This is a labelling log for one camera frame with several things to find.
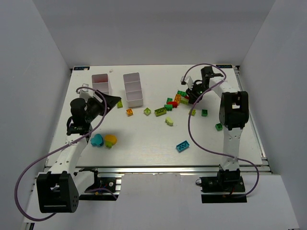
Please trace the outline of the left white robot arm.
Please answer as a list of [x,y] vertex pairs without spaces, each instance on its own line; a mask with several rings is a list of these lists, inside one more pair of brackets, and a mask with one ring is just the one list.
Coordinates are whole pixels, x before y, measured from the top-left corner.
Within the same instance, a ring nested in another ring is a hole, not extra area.
[[47,173],[36,180],[39,209],[42,213],[73,213],[80,195],[95,183],[93,170],[75,172],[77,162],[88,145],[94,128],[91,122],[106,115],[121,100],[101,91],[93,96],[79,89],[79,97],[70,102],[66,147]]

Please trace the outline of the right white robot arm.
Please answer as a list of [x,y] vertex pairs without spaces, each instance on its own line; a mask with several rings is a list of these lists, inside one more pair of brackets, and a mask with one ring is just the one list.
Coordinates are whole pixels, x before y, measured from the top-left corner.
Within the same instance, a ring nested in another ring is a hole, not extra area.
[[202,66],[200,84],[197,81],[191,83],[186,81],[187,73],[182,77],[181,83],[187,84],[186,93],[189,96],[189,103],[192,104],[191,110],[202,99],[203,95],[213,91],[221,99],[219,109],[219,121],[223,127],[224,143],[223,152],[219,153],[202,147],[192,137],[190,129],[191,114],[188,116],[188,133],[194,144],[200,149],[215,155],[222,156],[220,170],[224,172],[237,172],[239,170],[239,145],[240,138],[249,120],[248,93],[238,91],[226,82],[226,73],[216,65],[204,63],[197,64],[189,68]]

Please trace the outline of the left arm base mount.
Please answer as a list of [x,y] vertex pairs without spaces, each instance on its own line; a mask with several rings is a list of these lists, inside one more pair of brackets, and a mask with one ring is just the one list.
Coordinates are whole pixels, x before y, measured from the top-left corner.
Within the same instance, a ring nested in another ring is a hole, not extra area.
[[116,201],[121,186],[121,177],[114,174],[101,173],[95,168],[82,168],[77,173],[90,172],[94,183],[79,196],[81,201]]

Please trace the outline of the red rounded lego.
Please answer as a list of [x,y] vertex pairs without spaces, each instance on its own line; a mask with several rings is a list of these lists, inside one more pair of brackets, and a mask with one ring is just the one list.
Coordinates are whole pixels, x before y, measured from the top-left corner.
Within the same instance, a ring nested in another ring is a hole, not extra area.
[[166,104],[167,104],[167,105],[172,105],[173,108],[177,108],[177,106],[178,106],[178,103],[175,102],[175,101],[167,102]]

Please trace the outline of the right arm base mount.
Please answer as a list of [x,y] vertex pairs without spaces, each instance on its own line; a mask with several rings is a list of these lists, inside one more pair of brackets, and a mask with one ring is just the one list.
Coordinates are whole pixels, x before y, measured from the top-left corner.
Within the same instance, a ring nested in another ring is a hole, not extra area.
[[195,181],[201,187],[203,204],[246,203],[247,195],[241,172],[219,169],[216,176],[204,176]]

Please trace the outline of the dark green lego brick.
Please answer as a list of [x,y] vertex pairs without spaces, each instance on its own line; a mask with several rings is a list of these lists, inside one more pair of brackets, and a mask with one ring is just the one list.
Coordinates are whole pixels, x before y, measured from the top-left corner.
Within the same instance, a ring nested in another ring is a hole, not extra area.
[[172,105],[172,104],[165,104],[165,105],[164,105],[164,108],[165,108],[167,111],[172,111],[173,105]]

